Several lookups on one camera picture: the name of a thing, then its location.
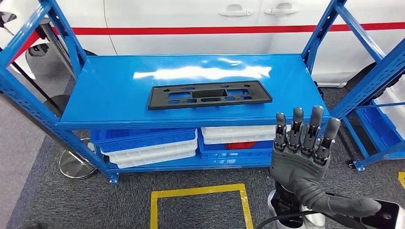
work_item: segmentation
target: yellow tape square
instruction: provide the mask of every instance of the yellow tape square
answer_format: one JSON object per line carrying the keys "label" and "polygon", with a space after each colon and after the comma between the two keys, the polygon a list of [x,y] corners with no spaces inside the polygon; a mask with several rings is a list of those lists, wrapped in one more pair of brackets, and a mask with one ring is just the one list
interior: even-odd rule
{"label": "yellow tape square", "polygon": [[150,195],[150,228],[158,229],[158,198],[192,196],[231,191],[239,191],[242,202],[243,215],[245,217],[246,229],[253,229],[252,216],[250,215],[249,203],[247,202],[247,195],[244,184],[153,191]]}
{"label": "yellow tape square", "polygon": [[398,172],[398,180],[401,183],[402,187],[405,188],[405,172]]}

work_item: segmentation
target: black cable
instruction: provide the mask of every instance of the black cable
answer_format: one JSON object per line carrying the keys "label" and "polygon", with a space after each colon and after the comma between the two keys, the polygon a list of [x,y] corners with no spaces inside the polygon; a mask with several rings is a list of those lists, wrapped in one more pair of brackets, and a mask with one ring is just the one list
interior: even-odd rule
{"label": "black cable", "polygon": [[32,86],[35,87],[35,89],[38,90],[39,93],[42,94],[43,97],[45,97],[45,99],[47,99],[54,107],[55,109],[60,112],[61,114],[63,114],[61,108],[55,103],[55,101],[53,99],[51,99],[43,90],[41,87],[39,87],[39,85],[33,80],[31,79],[27,73],[25,73],[25,71],[16,63],[16,62],[12,62],[11,63],[23,76],[24,78],[31,83]]}
{"label": "black cable", "polygon": [[265,221],[261,222],[259,224],[259,226],[256,227],[256,229],[261,229],[263,228],[266,224],[271,223],[275,220],[280,220],[280,219],[289,219],[289,218],[293,218],[293,217],[298,217],[298,216],[305,216],[305,215],[310,215],[310,214],[315,214],[315,213],[319,213],[316,211],[303,211],[300,213],[296,213],[296,214],[289,214],[289,215],[279,215],[279,216],[275,216],[275,217],[271,217],[266,219]]}

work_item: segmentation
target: blue plastic bin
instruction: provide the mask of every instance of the blue plastic bin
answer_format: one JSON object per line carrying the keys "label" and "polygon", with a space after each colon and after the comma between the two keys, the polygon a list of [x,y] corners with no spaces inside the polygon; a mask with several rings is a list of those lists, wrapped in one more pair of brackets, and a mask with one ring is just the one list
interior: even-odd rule
{"label": "blue plastic bin", "polygon": [[195,128],[92,130],[91,142],[104,153],[195,139]]}
{"label": "blue plastic bin", "polygon": [[394,124],[378,107],[360,109],[360,112],[367,119],[362,125],[378,150],[384,150],[403,141]]}
{"label": "blue plastic bin", "polygon": [[268,160],[271,159],[271,152],[273,150],[273,141],[259,141],[250,149],[232,149],[228,150],[225,144],[204,144],[203,135],[201,130],[198,130],[198,147],[202,159],[237,159],[237,158],[253,158],[263,157]]}

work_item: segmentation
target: white car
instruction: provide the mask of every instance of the white car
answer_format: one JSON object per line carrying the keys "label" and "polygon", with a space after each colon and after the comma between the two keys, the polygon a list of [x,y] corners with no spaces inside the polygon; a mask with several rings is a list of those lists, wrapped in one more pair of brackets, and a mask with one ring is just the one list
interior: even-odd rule
{"label": "white car", "polygon": [[[300,53],[329,0],[58,0],[82,47],[96,55]],[[4,47],[36,0],[4,0],[16,15]],[[404,0],[348,0],[346,7],[388,53],[405,37]],[[39,39],[31,46],[48,41]],[[31,76],[23,53],[16,62]],[[319,47],[313,80],[342,87],[373,63],[338,17]]]}

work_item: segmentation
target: car door handle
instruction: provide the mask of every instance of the car door handle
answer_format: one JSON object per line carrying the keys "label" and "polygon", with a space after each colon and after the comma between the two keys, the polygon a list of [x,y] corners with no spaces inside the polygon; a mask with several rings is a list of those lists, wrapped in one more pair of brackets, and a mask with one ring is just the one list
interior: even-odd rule
{"label": "car door handle", "polygon": [[235,10],[235,11],[222,11],[222,12],[219,12],[218,14],[222,15],[222,16],[244,17],[244,16],[252,15],[252,10],[246,9],[246,10]]}
{"label": "car door handle", "polygon": [[265,9],[265,14],[269,14],[269,15],[293,14],[296,12],[298,12],[298,10],[295,8],[291,8],[291,9],[268,8],[268,9]]}

